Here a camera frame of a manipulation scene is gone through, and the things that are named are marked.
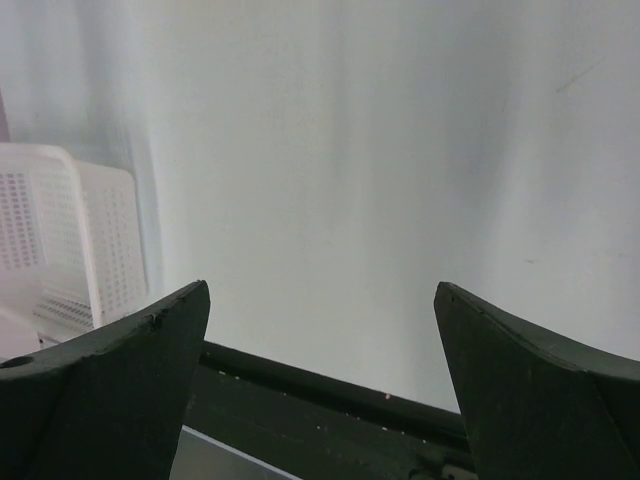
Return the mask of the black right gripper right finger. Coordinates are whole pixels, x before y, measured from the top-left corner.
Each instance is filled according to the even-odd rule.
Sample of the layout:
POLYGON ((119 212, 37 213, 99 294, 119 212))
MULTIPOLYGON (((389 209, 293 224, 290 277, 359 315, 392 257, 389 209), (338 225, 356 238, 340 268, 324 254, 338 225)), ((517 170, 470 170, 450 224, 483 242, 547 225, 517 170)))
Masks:
POLYGON ((434 311, 481 479, 636 479, 639 363, 450 282, 434 311))

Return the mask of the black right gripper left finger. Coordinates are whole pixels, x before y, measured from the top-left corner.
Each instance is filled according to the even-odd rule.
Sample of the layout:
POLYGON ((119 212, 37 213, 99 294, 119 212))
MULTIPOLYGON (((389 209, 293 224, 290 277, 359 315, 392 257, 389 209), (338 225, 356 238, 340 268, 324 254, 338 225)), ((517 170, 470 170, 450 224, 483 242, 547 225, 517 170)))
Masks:
POLYGON ((210 310, 205 281, 1 365, 4 479, 167 479, 210 310))

